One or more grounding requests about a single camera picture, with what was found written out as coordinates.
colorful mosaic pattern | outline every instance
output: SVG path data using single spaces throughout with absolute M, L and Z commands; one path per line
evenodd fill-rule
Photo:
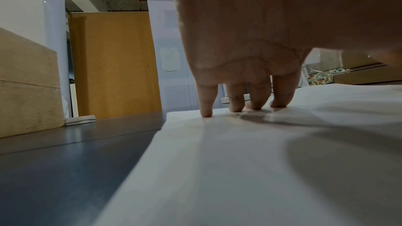
M 332 69 L 332 70 L 328 70 L 326 72 L 333 72 L 333 73 L 339 73 L 339 72 L 343 72 L 345 69 L 343 68 L 337 68 L 337 69 Z M 325 84 L 330 84 L 334 82 L 333 79 L 333 75 L 329 74 L 329 73 L 313 73 L 310 74 L 307 78 L 310 86 L 313 85 L 325 85 Z

cable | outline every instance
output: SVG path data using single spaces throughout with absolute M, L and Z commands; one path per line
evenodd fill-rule
M 304 65 L 303 65 L 302 67 L 307 68 L 307 69 L 310 69 L 310 70 L 312 70 L 313 72 L 328 73 L 328 74 L 338 74 L 338 73 L 348 72 L 348 71 L 342 71 L 342 72 L 323 72 L 323 71 L 314 70 L 314 69 L 312 69 L 312 68 L 310 68 L 310 67 L 307 67 L 307 66 L 304 66 Z

white wall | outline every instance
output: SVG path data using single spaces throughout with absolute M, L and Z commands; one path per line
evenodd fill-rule
M 68 113 L 65 118 L 71 117 L 71 95 L 68 73 L 67 56 L 67 24 L 64 0 L 43 0 L 45 46 L 57 52 L 59 65 L 60 91 L 62 98 L 67 102 Z
M 181 42 L 178 18 L 173 0 L 148 0 L 147 3 L 155 47 L 162 110 L 198 109 L 195 81 L 188 67 Z M 162 70 L 161 48 L 177 49 L 180 70 L 173 72 L 164 72 Z M 223 96 L 223 86 L 220 86 L 214 107 L 220 107 L 220 98 Z
M 43 0 L 0 0 L 0 27 L 44 45 Z

white fabric sheet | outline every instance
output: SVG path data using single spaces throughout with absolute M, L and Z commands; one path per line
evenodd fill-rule
M 402 225 L 401 127 L 402 86 L 168 113 L 96 225 Z

white object on table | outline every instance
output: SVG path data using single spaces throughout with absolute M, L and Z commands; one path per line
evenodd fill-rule
M 96 226 L 402 225 L 402 86 L 167 115 Z

